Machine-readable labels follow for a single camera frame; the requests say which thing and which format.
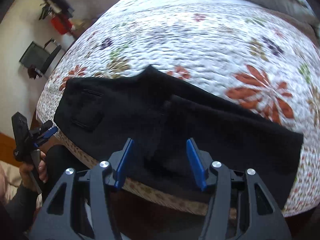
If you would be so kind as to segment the person left forearm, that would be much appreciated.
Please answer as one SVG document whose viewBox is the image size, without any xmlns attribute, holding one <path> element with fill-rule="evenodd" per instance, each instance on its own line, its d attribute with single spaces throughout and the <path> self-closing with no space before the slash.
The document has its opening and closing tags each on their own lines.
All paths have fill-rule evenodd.
<svg viewBox="0 0 320 240">
<path fill-rule="evenodd" d="M 1 239 L 28 239 L 38 193 L 21 184 L 8 204 L 1 203 Z"/>
</svg>

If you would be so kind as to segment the person left hand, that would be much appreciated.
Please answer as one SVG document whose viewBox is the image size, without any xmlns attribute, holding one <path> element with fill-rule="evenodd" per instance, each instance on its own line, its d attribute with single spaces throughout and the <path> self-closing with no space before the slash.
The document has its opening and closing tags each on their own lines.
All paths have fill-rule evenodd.
<svg viewBox="0 0 320 240">
<path fill-rule="evenodd" d="M 20 176 L 22 178 L 22 185 L 33 192 L 40 194 L 42 192 L 40 188 L 40 181 L 45 184 L 48 180 L 47 166 L 45 162 L 46 155 L 41 150 L 37 150 L 35 154 L 39 158 L 37 166 L 31 163 L 23 162 L 19 168 Z"/>
</svg>

